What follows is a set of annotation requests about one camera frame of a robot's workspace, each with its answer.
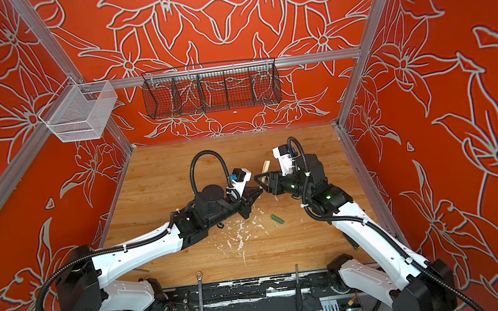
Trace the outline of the green pen cap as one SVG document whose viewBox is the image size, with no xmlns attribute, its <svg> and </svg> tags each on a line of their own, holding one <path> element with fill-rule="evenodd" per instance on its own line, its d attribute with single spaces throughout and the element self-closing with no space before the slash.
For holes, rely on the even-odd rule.
<svg viewBox="0 0 498 311">
<path fill-rule="evenodd" d="M 284 221 L 283 219 L 281 219 L 280 217 L 276 216 L 275 214 L 274 214 L 274 215 L 271 215 L 271 219 L 272 219 L 274 222 L 276 222 L 276 223 L 278 223 L 278 224 L 281 224 L 281 225 L 285 223 L 285 221 Z"/>
</svg>

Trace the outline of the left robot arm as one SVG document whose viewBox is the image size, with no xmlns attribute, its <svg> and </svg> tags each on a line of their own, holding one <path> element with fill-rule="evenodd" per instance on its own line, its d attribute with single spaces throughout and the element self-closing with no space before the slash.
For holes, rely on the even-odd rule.
<svg viewBox="0 0 498 311">
<path fill-rule="evenodd" d="M 41 285 L 35 311 L 146 311 L 165 301 L 154 279 L 121 281 L 120 277 L 160 257 L 186 250 L 209 236 L 215 226 L 235 215 L 249 219 L 260 188 L 248 183 L 245 168 L 226 172 L 226 187 L 196 187 L 195 170 L 190 184 L 194 199 L 170 214 L 167 223 L 136 239 L 107 249 L 87 245 L 71 251 L 67 262 L 49 274 Z"/>
</svg>

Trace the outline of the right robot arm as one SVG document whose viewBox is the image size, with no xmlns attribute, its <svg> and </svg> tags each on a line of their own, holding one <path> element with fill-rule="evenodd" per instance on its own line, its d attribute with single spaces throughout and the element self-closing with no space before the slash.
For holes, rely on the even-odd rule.
<svg viewBox="0 0 498 311">
<path fill-rule="evenodd" d="M 348 193 L 331 184 L 317 155 L 306 153 L 296 138 L 273 149 L 273 155 L 280 170 L 259 174 L 255 182 L 267 193 L 300 199 L 311 219 L 337 228 L 379 265 L 371 268 L 346 256 L 334 260 L 332 266 L 345 287 L 366 293 L 392 311 L 455 311 L 460 301 L 484 311 L 456 288 L 447 264 L 429 261 L 405 246 Z"/>
</svg>

